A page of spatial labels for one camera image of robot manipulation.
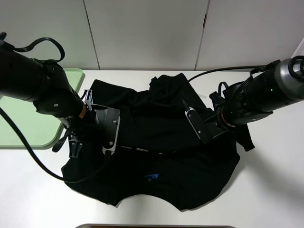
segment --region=folded clothing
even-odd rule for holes
[[[183,74],[162,75],[152,79],[149,91],[136,92],[95,80],[94,103],[121,110],[118,147],[98,175],[66,184],[112,205],[132,195],[148,194],[183,210],[216,198],[239,161],[236,142],[221,137],[201,143],[184,115],[181,93],[186,82]],[[202,119],[213,113],[190,84],[185,86],[184,99]],[[63,167],[63,176],[79,179],[103,162],[100,142],[84,143],[79,157]]]

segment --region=white surface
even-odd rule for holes
[[[135,90],[149,88],[151,78],[179,72],[85,71],[80,93],[100,79]],[[197,72],[184,72],[187,77]],[[247,78],[245,72],[216,72],[193,83],[208,96],[219,82]],[[203,99],[207,106],[211,101]],[[302,228],[304,224],[304,103],[277,110],[250,124],[256,149],[238,152],[241,161],[215,201],[180,212],[152,196],[134,196],[118,208],[81,195],[44,173],[25,150],[1,150],[0,226],[9,228],[74,228],[81,224],[119,225],[226,225],[236,228]],[[68,145],[58,153],[37,151],[51,170],[68,160]]]
[[[86,11],[82,0],[2,0],[0,32],[6,41],[22,48],[41,37],[51,37],[66,52],[64,68],[97,70]],[[49,41],[24,55],[37,59],[59,59],[59,51]]]
[[[197,70],[290,58],[304,37],[303,0],[211,0]]]
[[[298,48],[295,50],[292,57],[295,56],[304,56],[304,38],[302,39],[301,43],[299,44]]]
[[[101,69],[194,70],[208,0],[85,0]]]

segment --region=blue logo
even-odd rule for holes
[[[148,180],[151,181],[152,179],[157,179],[158,174],[149,174],[149,175],[144,176],[144,178],[148,178]]]

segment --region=black cable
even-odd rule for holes
[[[224,87],[226,88],[226,89],[228,89],[228,84],[226,83],[226,82],[221,82],[218,86],[218,94],[220,95],[220,96],[222,96],[222,85],[224,85]]]
[[[55,60],[55,59],[49,59],[49,60],[46,60],[46,63],[49,62],[49,63],[58,63],[60,62],[62,59],[64,59],[65,57],[65,51],[63,49],[63,47],[54,39],[50,38],[50,37],[42,37],[42,38],[39,38],[39,39],[36,39],[34,42],[32,42],[30,45],[26,46],[26,47],[21,47],[21,48],[15,48],[14,50],[17,51],[17,52],[28,52],[28,51],[31,51],[37,44],[43,42],[43,41],[50,41],[52,42],[59,50],[60,52],[60,59],[59,60]]]
[[[66,142],[67,137],[68,137],[71,133],[72,133],[72,127],[69,127],[69,128],[66,130],[64,136],[63,136],[61,139],[59,139],[59,140],[57,141],[57,143],[55,143],[55,145],[54,145],[53,148],[52,148],[52,152],[56,152],[56,153],[57,153],[57,152],[61,149],[61,147],[63,146],[63,144]]]
[[[15,123],[12,121],[12,119],[3,111],[2,108],[0,108],[0,115],[4,118],[4,120],[11,126],[11,128],[15,131],[15,133],[17,134],[17,136],[20,138],[20,140],[22,141],[22,143],[24,144],[25,148],[28,150],[29,154],[31,155],[31,157],[35,160],[35,162],[49,175],[51,175],[52,177],[55,177],[58,180],[67,182],[67,183],[78,183],[84,180],[87,180],[93,176],[95,176],[97,173],[99,173],[106,165],[107,162],[109,161],[109,158],[111,156],[111,152],[110,151],[106,151],[105,152],[105,160],[103,165],[98,168],[96,171],[94,171],[91,175],[86,176],[80,180],[71,180],[71,179],[67,179],[64,177],[60,177],[58,175],[56,175],[55,173],[53,173],[52,171],[50,171],[40,160],[39,158],[36,156],[36,154],[33,152],[31,146],[29,145],[28,141],[26,140],[26,138],[24,137],[24,135],[22,134],[22,132],[19,130],[19,128],[15,125]]]
[[[84,94],[82,94],[81,100],[83,100],[85,96],[86,96],[86,92],[84,92]]]
[[[184,91],[185,91],[185,87],[186,85],[189,84],[190,81],[194,80],[197,77],[200,77],[202,75],[206,75],[209,73],[213,73],[213,72],[217,72],[217,71],[225,71],[225,70],[240,70],[240,69],[253,69],[253,68],[258,68],[258,67],[264,67],[265,65],[261,65],[261,66],[235,66],[235,67],[226,67],[226,68],[219,68],[219,69],[214,69],[214,70],[209,70],[203,73],[200,73],[198,75],[195,75],[194,77],[190,78],[182,87],[182,93],[181,93],[181,101],[183,102],[183,105],[185,107],[185,110],[188,111],[189,110],[189,106],[187,105],[187,102],[184,100]]]

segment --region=white wall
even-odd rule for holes
[[[197,70],[292,56],[304,37],[304,0],[211,0]]]
[[[101,69],[194,70],[208,0],[85,0]]]
[[[292,57],[295,57],[295,56],[304,56],[304,38],[302,39],[302,42],[300,43],[300,45],[295,50]]]
[[[210,0],[201,48],[208,0],[84,1],[101,69],[194,70],[199,50],[197,70],[267,64],[304,37],[304,0]],[[63,67],[98,69],[83,0],[2,0],[0,31],[16,47],[52,37]],[[59,56],[49,42],[26,55]]]
[[[60,62],[65,68],[98,69],[82,0],[2,0],[0,31],[16,47],[40,37],[58,41],[66,52]],[[25,54],[37,59],[59,58],[59,52],[45,41]]]

